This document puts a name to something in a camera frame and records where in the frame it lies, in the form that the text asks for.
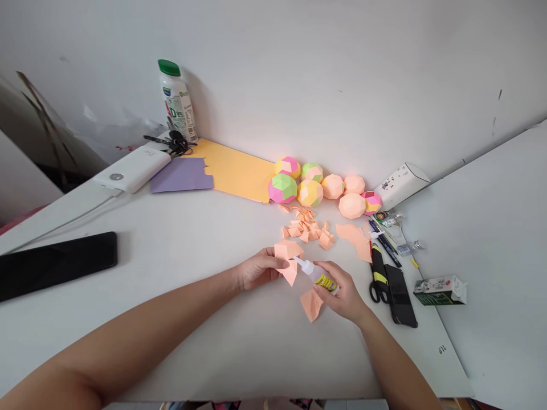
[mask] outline pen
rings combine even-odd
[[[378,228],[374,225],[374,223],[371,220],[369,221],[369,224],[375,232],[379,232]],[[378,241],[382,244],[383,248],[386,250],[387,254],[391,258],[395,266],[397,268],[401,268],[403,265],[401,265],[401,263],[397,259],[397,256],[395,256],[395,253],[393,252],[391,245],[387,243],[385,236],[384,235],[378,236]]]

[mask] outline small box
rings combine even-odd
[[[414,295],[426,306],[467,304],[467,284],[455,276],[416,281]]]

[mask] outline glue bottle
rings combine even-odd
[[[302,272],[309,276],[313,283],[322,286],[333,295],[337,294],[340,286],[332,279],[330,273],[320,266],[314,265],[311,261],[303,261],[295,256],[294,260],[302,267]]]
[[[169,60],[158,60],[158,65],[167,113],[186,140],[195,143],[198,136],[195,133],[194,110],[186,84],[181,79],[181,69]]]

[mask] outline bottle label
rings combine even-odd
[[[182,96],[188,93],[179,93],[173,97],[166,97],[165,104],[173,125],[190,141],[195,137],[194,110],[192,104],[182,105]]]
[[[322,286],[329,292],[332,292],[336,289],[336,282],[334,282],[331,278],[325,276],[324,274],[321,275],[321,277],[315,282],[316,285]]]

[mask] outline yellow glue bottle label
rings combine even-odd
[[[321,277],[315,282],[316,285],[322,286],[329,292],[332,292],[336,289],[336,282],[334,282],[331,278],[325,276],[324,274],[321,275]]]

